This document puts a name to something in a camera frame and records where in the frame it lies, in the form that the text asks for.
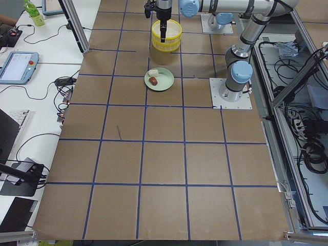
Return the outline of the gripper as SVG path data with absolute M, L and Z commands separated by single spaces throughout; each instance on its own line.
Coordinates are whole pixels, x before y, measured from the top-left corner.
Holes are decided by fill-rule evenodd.
M 160 40 L 162 43 L 166 40 L 167 21 L 172 14 L 172 1 L 156 0 L 147 1 L 144 5 L 145 16 L 150 18 L 151 12 L 156 12 L 156 17 L 160 20 Z

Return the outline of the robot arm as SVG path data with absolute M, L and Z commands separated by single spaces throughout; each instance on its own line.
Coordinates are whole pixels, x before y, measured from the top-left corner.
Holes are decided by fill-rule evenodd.
M 241 98 L 244 86 L 252 77 L 253 68 L 247 59 L 254 45 L 274 16 L 281 16 L 293 11 L 298 1 L 237 1 L 229 3 L 228 10 L 250 14 L 250 20 L 239 37 L 225 54 L 228 75 L 219 89 L 219 95 L 228 102 L 236 102 Z
M 261 13 L 265 16 L 274 11 L 274 1 L 179 1 L 179 11 L 186 17 L 193 17 L 199 12 L 219 13 Z M 147 1 L 144 5 L 145 16 L 150 18 L 153 11 L 160 21 L 160 41 L 166 40 L 167 21 L 171 19 L 172 1 Z

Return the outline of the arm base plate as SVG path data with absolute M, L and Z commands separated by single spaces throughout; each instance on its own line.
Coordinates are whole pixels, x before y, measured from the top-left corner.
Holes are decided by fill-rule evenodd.
M 209 80 L 214 109 L 252 109 L 250 94 L 246 86 L 240 92 L 232 92 L 227 89 L 225 78 L 210 78 Z
M 232 13 L 203 13 L 201 14 L 202 32 L 205 34 L 232 35 L 232 21 Z

